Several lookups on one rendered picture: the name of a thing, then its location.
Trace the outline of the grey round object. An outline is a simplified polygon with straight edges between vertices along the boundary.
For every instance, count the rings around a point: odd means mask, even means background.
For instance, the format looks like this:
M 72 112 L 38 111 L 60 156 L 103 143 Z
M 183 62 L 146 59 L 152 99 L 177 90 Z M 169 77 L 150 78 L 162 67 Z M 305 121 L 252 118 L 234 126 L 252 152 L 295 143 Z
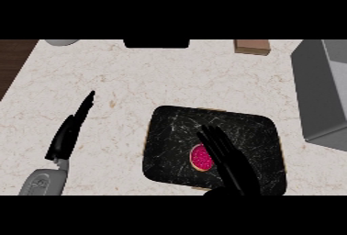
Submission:
M 45 39 L 44 40 L 51 46 L 67 46 L 79 41 L 79 39 Z

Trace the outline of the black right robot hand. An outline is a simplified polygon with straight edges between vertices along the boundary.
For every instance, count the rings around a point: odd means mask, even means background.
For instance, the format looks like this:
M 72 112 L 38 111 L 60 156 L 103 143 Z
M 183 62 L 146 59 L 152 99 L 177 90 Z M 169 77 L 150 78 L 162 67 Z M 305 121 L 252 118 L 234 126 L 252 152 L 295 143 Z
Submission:
M 196 136 L 203 143 L 222 179 L 222 186 L 206 191 L 205 196 L 259 196 L 252 165 L 222 130 L 218 127 L 202 126 Z

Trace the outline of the brown cardboard box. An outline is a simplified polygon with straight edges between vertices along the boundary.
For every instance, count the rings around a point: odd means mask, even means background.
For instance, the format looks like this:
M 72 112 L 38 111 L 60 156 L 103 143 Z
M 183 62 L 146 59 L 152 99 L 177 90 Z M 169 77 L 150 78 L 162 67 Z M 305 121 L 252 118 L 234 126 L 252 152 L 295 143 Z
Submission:
M 267 55 L 271 51 L 270 42 L 265 39 L 236 39 L 234 53 Z

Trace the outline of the grey box appliance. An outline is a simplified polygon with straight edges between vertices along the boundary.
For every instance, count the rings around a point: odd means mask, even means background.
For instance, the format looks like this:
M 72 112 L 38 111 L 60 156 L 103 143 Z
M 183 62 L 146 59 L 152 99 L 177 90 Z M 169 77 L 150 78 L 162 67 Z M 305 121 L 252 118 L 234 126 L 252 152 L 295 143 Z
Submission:
M 304 39 L 290 67 L 304 139 L 347 151 L 347 39 Z

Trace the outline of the black rectangular object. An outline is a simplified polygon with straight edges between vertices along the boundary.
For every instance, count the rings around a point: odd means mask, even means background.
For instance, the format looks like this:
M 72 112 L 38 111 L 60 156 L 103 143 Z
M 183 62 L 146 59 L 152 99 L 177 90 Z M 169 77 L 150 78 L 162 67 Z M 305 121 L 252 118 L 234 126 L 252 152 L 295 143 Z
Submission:
M 187 39 L 125 39 L 124 45 L 129 49 L 184 49 L 190 45 Z

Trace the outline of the pink frosted cupcake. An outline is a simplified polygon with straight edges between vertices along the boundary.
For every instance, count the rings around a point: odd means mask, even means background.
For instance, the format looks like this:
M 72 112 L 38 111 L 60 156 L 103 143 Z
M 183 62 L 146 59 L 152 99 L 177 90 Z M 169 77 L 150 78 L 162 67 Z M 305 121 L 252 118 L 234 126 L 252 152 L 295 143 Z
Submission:
M 200 172 L 208 171 L 214 165 L 203 144 L 196 144 L 190 149 L 190 165 Z

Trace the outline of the black scratched tray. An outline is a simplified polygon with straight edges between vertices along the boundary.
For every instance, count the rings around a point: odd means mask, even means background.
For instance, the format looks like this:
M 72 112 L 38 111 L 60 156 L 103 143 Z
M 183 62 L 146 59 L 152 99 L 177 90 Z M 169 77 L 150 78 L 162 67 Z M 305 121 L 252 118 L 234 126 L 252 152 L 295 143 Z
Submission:
M 174 185 L 214 189 L 222 185 L 215 169 L 200 172 L 190 164 L 190 150 L 200 143 L 196 133 L 218 127 L 255 169 L 259 192 L 280 196 L 286 192 L 286 170 L 273 121 L 262 116 L 159 106 L 152 114 L 141 161 L 147 179 Z

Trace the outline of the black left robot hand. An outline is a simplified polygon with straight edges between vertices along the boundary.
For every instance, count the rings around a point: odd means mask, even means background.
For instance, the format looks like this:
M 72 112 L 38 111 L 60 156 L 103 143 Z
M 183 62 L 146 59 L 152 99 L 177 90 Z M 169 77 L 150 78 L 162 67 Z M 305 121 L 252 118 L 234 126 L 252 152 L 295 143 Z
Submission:
M 53 137 L 50 147 L 44 159 L 53 161 L 54 159 L 67 160 L 73 151 L 76 143 L 79 128 L 84 123 L 87 114 L 93 106 L 94 92 L 90 92 L 73 115 L 69 115 L 63 120 L 56 135 Z

